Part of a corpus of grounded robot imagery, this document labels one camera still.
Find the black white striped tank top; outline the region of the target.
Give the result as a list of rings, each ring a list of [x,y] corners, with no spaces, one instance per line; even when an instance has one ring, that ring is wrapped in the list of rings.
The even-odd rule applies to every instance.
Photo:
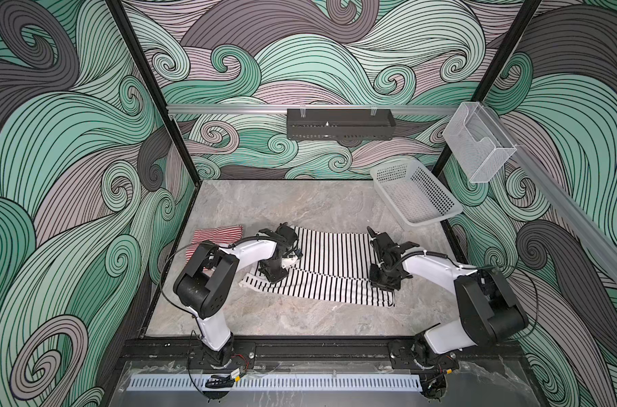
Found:
[[[318,232],[295,228],[303,257],[287,268],[288,276],[271,283],[260,270],[247,273],[240,286],[274,293],[353,305],[390,308],[395,294],[372,286],[371,266],[378,258],[364,233]]]

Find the red white striped tank top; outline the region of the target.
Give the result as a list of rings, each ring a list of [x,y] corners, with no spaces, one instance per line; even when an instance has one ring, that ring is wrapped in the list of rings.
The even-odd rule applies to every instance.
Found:
[[[186,261],[189,261],[199,244],[204,241],[211,241],[220,246],[227,246],[237,242],[243,237],[243,226],[217,227],[209,229],[198,229],[193,232],[191,245],[186,249]]]

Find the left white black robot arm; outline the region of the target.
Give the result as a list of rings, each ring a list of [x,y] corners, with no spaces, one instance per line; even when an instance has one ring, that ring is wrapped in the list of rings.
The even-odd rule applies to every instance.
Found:
[[[288,277],[288,268],[302,257],[298,234],[286,223],[227,246],[207,240],[198,245],[176,278],[173,293],[198,324],[202,344],[222,361],[231,352],[233,339],[222,308],[237,272],[256,265],[265,282],[276,284]]]

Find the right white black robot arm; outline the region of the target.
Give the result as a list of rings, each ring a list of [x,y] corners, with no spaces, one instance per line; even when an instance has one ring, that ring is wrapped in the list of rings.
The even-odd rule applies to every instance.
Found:
[[[491,266],[458,263],[412,242],[397,244],[386,232],[371,227],[367,232],[377,259],[370,267],[374,288],[395,292],[404,280],[418,276],[456,299],[458,319],[416,336],[415,353],[420,359],[501,343],[528,327],[529,317],[503,273]]]

